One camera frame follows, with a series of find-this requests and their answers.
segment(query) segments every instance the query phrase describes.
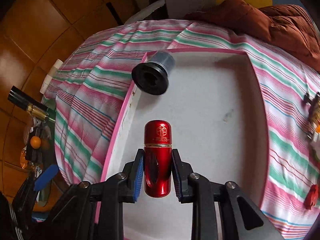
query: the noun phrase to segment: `striped tablecloth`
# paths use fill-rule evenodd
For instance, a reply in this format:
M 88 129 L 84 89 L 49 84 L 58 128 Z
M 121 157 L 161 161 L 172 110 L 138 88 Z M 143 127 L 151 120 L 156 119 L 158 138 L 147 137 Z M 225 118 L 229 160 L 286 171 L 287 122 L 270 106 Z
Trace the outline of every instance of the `striped tablecloth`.
M 100 181 L 110 138 L 131 82 L 147 51 L 187 47 L 245 51 L 262 91 L 269 129 L 269 167 L 261 210 L 286 239 L 302 239 L 319 214 L 303 201 L 320 163 L 305 141 L 304 94 L 320 77 L 283 50 L 215 25 L 182 20 L 143 21 L 99 32 L 64 63 L 44 99 L 56 98 L 55 151 L 68 183 Z

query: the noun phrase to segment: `red cylindrical container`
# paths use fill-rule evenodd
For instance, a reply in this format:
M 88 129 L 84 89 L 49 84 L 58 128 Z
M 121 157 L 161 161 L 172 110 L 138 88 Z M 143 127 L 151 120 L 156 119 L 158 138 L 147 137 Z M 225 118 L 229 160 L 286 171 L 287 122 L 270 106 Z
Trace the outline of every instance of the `red cylindrical container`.
M 171 126 L 153 120 L 144 127 L 144 188 L 150 197 L 164 197 L 171 190 Z

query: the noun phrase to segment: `metal bolt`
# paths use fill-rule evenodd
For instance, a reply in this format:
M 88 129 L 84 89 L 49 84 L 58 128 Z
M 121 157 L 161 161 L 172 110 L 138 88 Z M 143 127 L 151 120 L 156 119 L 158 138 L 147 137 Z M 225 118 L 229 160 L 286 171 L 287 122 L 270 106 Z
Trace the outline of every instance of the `metal bolt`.
M 118 178 L 118 179 L 124 179 L 126 176 L 127 176 L 127 175 L 126 175 L 125 173 L 123 173 L 123 172 L 119 172 L 119 173 L 117 174 L 117 178 Z
M 235 187 L 236 187 L 236 184 L 235 184 L 233 181 L 228 181 L 228 182 L 227 182 L 227 187 L 228 187 L 228 188 L 235 188 Z
M 87 188 L 87 187 L 89 187 L 89 185 L 90 185 L 90 182 L 88 182 L 88 181 L 81 181 L 80 183 L 79 183 L 79 187 L 80 188 Z
M 190 173 L 189 176 L 192 179 L 199 179 L 200 178 L 200 175 L 198 173 L 195 173 L 195 172 Z

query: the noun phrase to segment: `black bottle cap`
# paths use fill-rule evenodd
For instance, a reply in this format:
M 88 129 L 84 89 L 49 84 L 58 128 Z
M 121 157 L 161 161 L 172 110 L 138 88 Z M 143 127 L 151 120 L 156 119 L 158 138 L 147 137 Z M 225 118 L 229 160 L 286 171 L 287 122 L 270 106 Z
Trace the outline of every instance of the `black bottle cap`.
M 20 89 L 18 89 L 15 86 L 12 86 L 9 95 L 8 100 L 16 105 L 17 107 L 20 107 L 22 110 L 26 111 L 29 103 L 37 106 L 38 108 L 42 109 L 43 111 L 47 111 L 47 106 L 41 104 L 40 102 L 34 100 L 32 97 L 28 96 L 26 93 L 22 92 Z
M 166 70 L 155 62 L 136 65 L 131 75 L 137 87 L 151 95 L 162 95 L 169 86 Z

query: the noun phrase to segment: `orange ball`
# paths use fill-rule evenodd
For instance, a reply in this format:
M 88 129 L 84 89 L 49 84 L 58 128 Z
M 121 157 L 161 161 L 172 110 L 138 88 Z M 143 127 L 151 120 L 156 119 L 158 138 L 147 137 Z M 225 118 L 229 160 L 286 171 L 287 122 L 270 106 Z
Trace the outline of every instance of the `orange ball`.
M 33 136 L 30 140 L 33 149 L 39 149 L 41 146 L 41 139 L 38 136 Z

